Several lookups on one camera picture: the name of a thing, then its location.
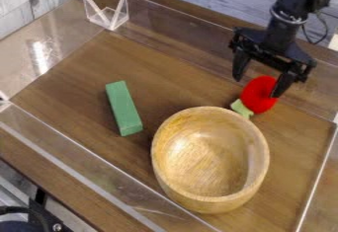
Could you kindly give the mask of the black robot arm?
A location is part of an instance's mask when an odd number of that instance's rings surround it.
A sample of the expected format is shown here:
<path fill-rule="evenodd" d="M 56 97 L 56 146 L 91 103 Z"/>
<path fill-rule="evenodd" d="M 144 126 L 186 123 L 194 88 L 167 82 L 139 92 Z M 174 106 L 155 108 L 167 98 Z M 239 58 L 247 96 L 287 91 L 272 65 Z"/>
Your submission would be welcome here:
<path fill-rule="evenodd" d="M 256 60 L 282 74 L 272 87 L 270 97 L 278 98 L 293 83 L 305 82 L 317 66 L 314 58 L 295 42 L 298 30 L 303 30 L 309 14 L 318 14 L 330 0 L 276 0 L 271 19 L 264 30 L 244 27 L 234 29 L 228 47 L 234 52 L 232 77 L 242 80 L 248 63 Z"/>

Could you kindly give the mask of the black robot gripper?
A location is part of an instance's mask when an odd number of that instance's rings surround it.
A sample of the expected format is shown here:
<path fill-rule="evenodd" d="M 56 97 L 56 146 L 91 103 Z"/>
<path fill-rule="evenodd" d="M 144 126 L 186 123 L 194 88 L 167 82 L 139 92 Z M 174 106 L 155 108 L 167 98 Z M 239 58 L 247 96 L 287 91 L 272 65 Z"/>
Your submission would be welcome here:
<path fill-rule="evenodd" d="M 264 30 L 244 27 L 234 29 L 228 44 L 234 53 L 232 77 L 236 81 L 242 80 L 251 59 L 271 66 L 282 73 L 270 94 L 271 98 L 278 98 L 294 81 L 305 82 L 317 66 L 315 60 L 295 42 L 299 27 L 301 24 L 271 18 Z"/>

